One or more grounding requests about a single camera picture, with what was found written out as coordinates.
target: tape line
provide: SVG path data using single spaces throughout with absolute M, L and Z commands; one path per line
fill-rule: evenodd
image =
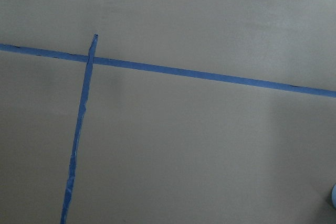
M 49 51 L 49 50 L 42 50 L 42 49 L 29 48 L 29 47 L 16 47 L 12 45 L 0 44 L 0 50 L 17 52 L 21 54 L 38 55 L 38 56 L 53 57 L 53 58 L 66 59 L 66 60 L 87 62 L 87 56 L 85 55 L 71 55 L 65 52 Z M 284 84 L 284 83 L 256 80 L 256 79 L 236 77 L 236 76 L 227 76 L 224 74 L 208 73 L 208 72 L 187 70 L 187 69 L 181 69 L 181 68 L 157 66 L 157 65 L 137 63 L 137 62 L 132 62 L 132 61 L 95 57 L 93 63 L 99 64 L 99 65 L 137 69 L 137 70 L 150 71 L 150 72 L 174 74 L 177 76 L 186 76 L 186 77 L 200 78 L 200 79 L 206 79 L 206 80 L 244 84 L 244 85 L 269 88 L 269 89 L 278 89 L 278 90 L 285 90 L 285 91 L 305 93 L 305 94 L 322 95 L 325 97 L 336 97 L 336 91 L 332 91 L 332 90 L 315 89 L 315 88 L 309 88 L 309 87 L 298 87 L 298 86 L 293 86 L 293 85 Z
M 74 188 L 73 184 L 75 182 L 75 176 L 76 176 L 77 149 L 78 149 L 78 143 L 79 143 L 80 131 L 82 128 L 83 118 L 84 118 L 84 114 L 86 111 L 86 103 L 88 101 L 88 96 L 89 96 L 90 80 L 91 80 L 92 69 L 93 69 L 93 59 L 95 56 L 97 41 L 98 41 L 98 35 L 94 35 L 91 47 L 89 49 L 89 57 L 86 57 L 87 64 L 85 68 L 82 94 L 80 97 L 80 103 L 79 103 L 79 109 L 78 109 L 75 137 L 73 138 L 74 143 L 72 145 L 72 152 L 71 152 L 71 158 L 70 158 L 70 164 L 69 164 L 69 176 L 68 176 L 67 185 L 66 185 L 65 194 L 64 194 L 64 201 L 63 201 L 63 208 L 62 208 L 60 224 L 66 223 L 67 214 L 68 214 L 71 197 L 72 197 L 72 190 Z

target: blue painter's tape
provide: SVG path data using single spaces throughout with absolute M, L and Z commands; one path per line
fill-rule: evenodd
M 49 51 L 49 50 L 42 50 L 42 49 L 29 48 L 29 47 L 16 47 L 16 46 L 5 45 L 5 44 L 0 44 L 0 50 L 18 52 L 21 54 L 39 55 L 39 56 L 45 56 L 45 57 L 55 57 L 59 59 L 87 62 L 87 56 L 85 55 L 71 55 L 66 52 Z M 200 71 L 195 71 L 195 70 L 157 66 L 157 65 L 137 63 L 137 62 L 132 62 L 132 61 L 95 57 L 93 63 L 100 64 L 100 65 L 121 67 L 121 68 L 138 69 L 138 70 L 150 71 L 150 72 L 174 74 L 177 76 L 186 76 L 186 77 L 193 77 L 193 78 L 200 78 L 200 79 L 207 79 L 207 80 L 214 80 L 214 81 L 244 84 L 244 85 L 269 88 L 269 89 L 278 89 L 278 90 L 285 90 L 285 91 L 305 93 L 305 94 L 322 95 L 325 97 L 336 97 L 336 91 L 332 91 L 332 90 L 298 87 L 298 86 L 293 86 L 293 85 L 284 84 L 284 83 L 262 81 L 262 80 L 249 79 L 249 78 L 236 77 L 236 76 L 227 76 L 224 74 L 200 72 Z
M 334 208 L 336 208 L 336 185 L 334 185 L 334 187 L 332 188 L 331 200 L 332 204 L 334 205 Z
M 217 73 L 200 72 L 200 71 L 187 70 L 187 69 L 181 69 L 181 68 L 170 68 L 170 67 L 164 67 L 164 66 L 136 63 L 136 62 L 131 62 L 131 61 L 123 61 L 123 60 L 114 60 L 114 59 L 107 59 L 107 58 L 100 58 L 100 57 L 95 57 L 93 63 L 100 64 L 100 65 L 120 67 L 120 68 L 131 68 L 131 69 L 138 69 L 138 70 L 144 70 L 144 71 L 150 71 L 150 72 L 168 73 L 168 74 L 174 74 L 177 76 L 187 76 L 187 77 L 200 78 L 200 79 L 206 79 L 206 80 L 244 84 L 244 85 L 269 88 L 269 89 L 279 89 L 279 90 L 286 90 L 286 91 L 292 91 L 292 92 L 298 92 L 298 93 L 322 95 L 325 97 L 336 97 L 336 91 L 325 90 L 325 89 L 314 89 L 314 88 L 307 88 L 307 87 L 298 87 L 298 86 L 292 86 L 289 84 L 283 84 L 283 83 L 277 83 L 277 82 L 271 82 L 271 81 L 262 81 L 262 80 L 255 80 L 255 79 L 236 77 L 236 76 L 226 76 L 224 74 L 217 74 Z
M 0 50 L 7 51 L 7 52 L 17 52 L 19 54 L 58 58 L 58 59 L 63 59 L 63 60 L 74 60 L 74 61 L 80 61 L 80 62 L 88 61 L 88 56 L 86 55 L 72 55 L 66 52 L 57 52 L 57 51 L 31 48 L 31 47 L 17 47 L 17 46 L 12 46 L 12 45 L 0 44 Z
M 85 68 L 85 75 L 84 75 L 84 81 L 83 81 L 82 94 L 81 94 L 80 103 L 79 103 L 75 137 L 74 137 L 74 143 L 72 145 L 72 152 L 71 152 L 71 158 L 70 158 L 69 176 L 67 180 L 67 186 L 65 189 L 64 201 L 63 201 L 63 209 L 62 209 L 61 221 L 60 221 L 61 224 L 66 223 L 67 214 L 68 214 L 71 197 L 72 197 L 72 190 L 74 188 L 73 184 L 75 182 L 75 175 L 76 175 L 76 162 L 77 162 L 77 149 L 78 149 L 78 143 L 79 143 L 79 136 L 80 136 L 80 130 L 82 128 L 84 114 L 86 111 L 86 103 L 88 101 L 88 96 L 89 96 L 90 80 L 91 80 L 91 75 L 92 75 L 92 70 L 93 70 L 93 59 L 95 56 L 97 42 L 98 42 L 98 35 L 94 35 L 91 47 L 89 49 L 89 58 L 88 58 L 86 68 Z

